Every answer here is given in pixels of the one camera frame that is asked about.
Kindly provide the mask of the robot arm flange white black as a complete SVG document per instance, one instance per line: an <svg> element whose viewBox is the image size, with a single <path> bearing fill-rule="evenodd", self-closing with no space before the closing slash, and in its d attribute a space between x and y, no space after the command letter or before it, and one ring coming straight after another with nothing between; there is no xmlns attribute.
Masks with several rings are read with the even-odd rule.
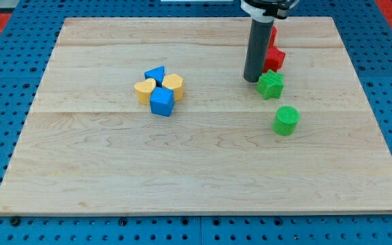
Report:
<svg viewBox="0 0 392 245"><path fill-rule="evenodd" d="M299 5L300 0L241 0L240 7L253 20L262 23L284 20Z"/></svg>

